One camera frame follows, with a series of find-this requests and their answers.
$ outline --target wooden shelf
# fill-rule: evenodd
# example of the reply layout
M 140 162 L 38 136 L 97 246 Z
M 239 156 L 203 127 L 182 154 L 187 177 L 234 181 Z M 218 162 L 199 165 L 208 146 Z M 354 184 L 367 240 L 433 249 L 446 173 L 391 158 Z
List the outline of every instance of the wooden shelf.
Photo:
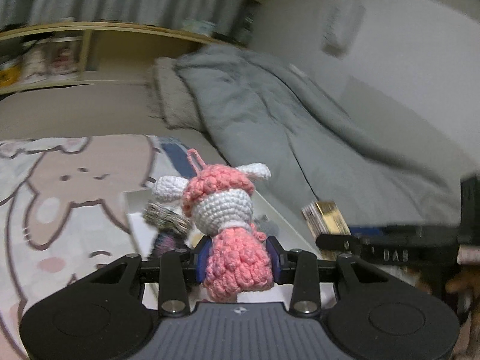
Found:
M 45 32 L 61 35 L 62 32 L 74 31 L 82 35 L 78 78 L 46 79 L 32 84 L 16 83 L 0 88 L 0 95 L 70 85 L 145 84 L 146 71 L 156 58 L 160 56 L 177 58 L 206 44 L 224 43 L 187 31 L 108 21 L 76 21 L 17 28 L 0 32 L 0 42 Z

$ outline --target cartoon rabbit blanket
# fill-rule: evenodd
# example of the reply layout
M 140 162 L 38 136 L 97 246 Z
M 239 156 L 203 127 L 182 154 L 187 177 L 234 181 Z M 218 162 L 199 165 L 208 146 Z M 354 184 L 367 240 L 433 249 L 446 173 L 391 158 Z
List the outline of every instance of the cartoon rabbit blanket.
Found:
M 186 150 L 143 135 L 0 142 L 0 360 L 27 359 L 31 305 L 133 251 L 122 193 L 191 178 Z

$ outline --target gray blanket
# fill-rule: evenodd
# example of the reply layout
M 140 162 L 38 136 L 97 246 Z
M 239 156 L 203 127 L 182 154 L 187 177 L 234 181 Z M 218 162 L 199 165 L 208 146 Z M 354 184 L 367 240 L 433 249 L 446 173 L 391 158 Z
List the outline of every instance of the gray blanket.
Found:
M 436 174 L 379 146 L 280 60 L 212 45 L 176 69 L 227 161 L 268 165 L 258 189 L 274 206 L 299 218 L 313 200 L 333 200 L 349 225 L 458 222 L 459 197 Z

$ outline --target circular cover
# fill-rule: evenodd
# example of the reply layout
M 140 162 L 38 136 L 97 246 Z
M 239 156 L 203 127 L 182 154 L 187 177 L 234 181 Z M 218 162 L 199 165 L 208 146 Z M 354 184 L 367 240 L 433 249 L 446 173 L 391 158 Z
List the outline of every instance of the circular cover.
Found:
M 33 305 L 20 324 L 32 360 L 106 360 L 127 357 L 148 339 L 146 307 L 112 285 L 89 284 Z
M 447 359 L 457 341 L 457 316 L 417 290 L 368 288 L 340 300 L 327 316 L 333 339 L 369 360 Z

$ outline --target crochet doll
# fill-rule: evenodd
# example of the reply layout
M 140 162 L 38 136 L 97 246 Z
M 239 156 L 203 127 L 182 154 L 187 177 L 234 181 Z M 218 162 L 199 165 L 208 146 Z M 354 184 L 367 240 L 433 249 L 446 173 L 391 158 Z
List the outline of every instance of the crochet doll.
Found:
M 196 177 L 191 180 L 161 177 L 154 192 L 161 202 L 181 199 L 185 216 L 192 218 L 202 233 L 212 237 L 203 282 L 209 297 L 216 302 L 227 302 L 243 291 L 270 289 L 273 276 L 263 245 L 266 235 L 255 230 L 250 198 L 255 190 L 251 180 L 270 177 L 267 166 L 206 165 L 196 150 L 187 153 Z

